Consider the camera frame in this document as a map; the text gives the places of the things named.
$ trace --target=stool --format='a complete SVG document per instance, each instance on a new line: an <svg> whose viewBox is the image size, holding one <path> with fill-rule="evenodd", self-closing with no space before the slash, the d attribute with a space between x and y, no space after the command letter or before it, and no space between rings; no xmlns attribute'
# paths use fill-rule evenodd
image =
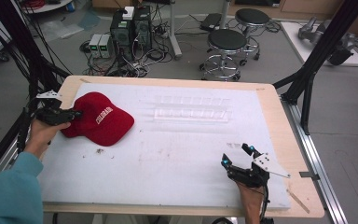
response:
<svg viewBox="0 0 358 224"><path fill-rule="evenodd" d="M257 9L243 8L235 13L235 20L239 24L245 26L245 30L243 30L242 33L246 38L246 47L244 50L246 54L245 54L245 58L240 61L240 65L245 65L247 63L248 53L256 50L257 50L257 54L254 56L254 59L258 60L258 58L260 57L260 45L249 34L254 28L264 27L267 24L267 22L269 22L269 16L266 13ZM256 43L256 45L250 44L251 39Z"/></svg>
<svg viewBox="0 0 358 224"><path fill-rule="evenodd" d="M210 49L216 50L220 54L209 57L200 65L200 70L205 70L202 80L206 80L206 76L223 78L225 81L229 77L238 80L241 77L241 71L238 64L232 60L229 55L242 52L246 46L244 36L233 30L215 30L208 35L208 45Z"/></svg>

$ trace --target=blue sleeve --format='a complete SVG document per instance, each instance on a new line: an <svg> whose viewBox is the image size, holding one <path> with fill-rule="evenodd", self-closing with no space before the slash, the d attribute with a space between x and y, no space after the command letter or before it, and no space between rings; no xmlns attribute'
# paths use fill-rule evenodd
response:
<svg viewBox="0 0 358 224"><path fill-rule="evenodd" d="M43 223L43 205L37 176L43 164L22 152L10 170L0 173L0 223Z"/></svg>

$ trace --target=baseball cap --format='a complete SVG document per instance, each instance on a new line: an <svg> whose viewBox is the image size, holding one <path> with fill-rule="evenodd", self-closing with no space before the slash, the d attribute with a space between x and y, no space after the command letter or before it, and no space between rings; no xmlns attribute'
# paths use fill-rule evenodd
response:
<svg viewBox="0 0 358 224"><path fill-rule="evenodd" d="M83 115L72 120L69 128L62 129L63 135L69 138L83 135L103 147L118 142L134 123L130 114L96 91L75 100L73 109Z"/></svg>

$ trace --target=white foam board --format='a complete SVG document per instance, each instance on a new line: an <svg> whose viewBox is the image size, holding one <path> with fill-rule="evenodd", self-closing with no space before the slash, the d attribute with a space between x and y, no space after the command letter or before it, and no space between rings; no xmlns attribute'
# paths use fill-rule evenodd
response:
<svg viewBox="0 0 358 224"><path fill-rule="evenodd" d="M276 158L255 91L88 83L76 98L90 91L130 113L134 126L111 147L58 133L39 176L44 202L241 208L223 153L245 169L252 158L242 143ZM268 187L268 208L290 208L281 176Z"/></svg>

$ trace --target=person's hand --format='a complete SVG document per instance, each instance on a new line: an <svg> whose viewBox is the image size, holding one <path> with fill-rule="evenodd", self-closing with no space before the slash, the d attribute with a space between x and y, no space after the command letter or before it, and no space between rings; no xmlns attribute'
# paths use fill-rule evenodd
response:
<svg viewBox="0 0 358 224"><path fill-rule="evenodd" d="M240 182L235 182L240 190L241 202L245 211L246 224L260 224L260 208L264 198L264 188L248 188Z"/></svg>
<svg viewBox="0 0 358 224"><path fill-rule="evenodd" d="M37 158L40 158L48 149L48 143L54 138L57 131L69 126L71 126L69 122L57 126L49 126L38 119L34 119L31 123L30 137L24 151L30 152Z"/></svg>

